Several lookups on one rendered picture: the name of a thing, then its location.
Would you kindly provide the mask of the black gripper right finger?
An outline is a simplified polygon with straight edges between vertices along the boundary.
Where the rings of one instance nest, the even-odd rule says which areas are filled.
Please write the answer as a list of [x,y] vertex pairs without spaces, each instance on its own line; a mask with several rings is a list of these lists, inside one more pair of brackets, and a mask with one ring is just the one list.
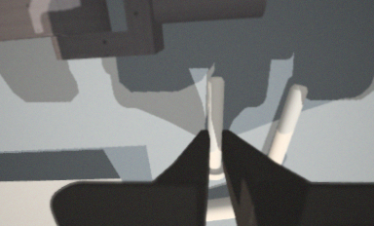
[[221,155],[237,226],[374,224],[374,182],[311,182],[229,130]]

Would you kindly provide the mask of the dark grey flat bar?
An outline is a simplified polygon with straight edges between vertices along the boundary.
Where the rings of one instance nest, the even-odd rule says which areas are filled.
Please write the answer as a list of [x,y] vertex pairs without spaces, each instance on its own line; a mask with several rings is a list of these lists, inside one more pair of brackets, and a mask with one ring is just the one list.
[[0,41],[111,31],[106,0],[0,0]]

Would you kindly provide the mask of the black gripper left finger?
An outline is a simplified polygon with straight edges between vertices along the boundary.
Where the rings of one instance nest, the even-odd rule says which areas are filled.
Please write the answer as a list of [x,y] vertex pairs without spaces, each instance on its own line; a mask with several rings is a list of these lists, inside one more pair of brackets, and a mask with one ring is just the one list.
[[58,189],[56,226],[206,226],[210,136],[201,130],[153,181],[77,181]]

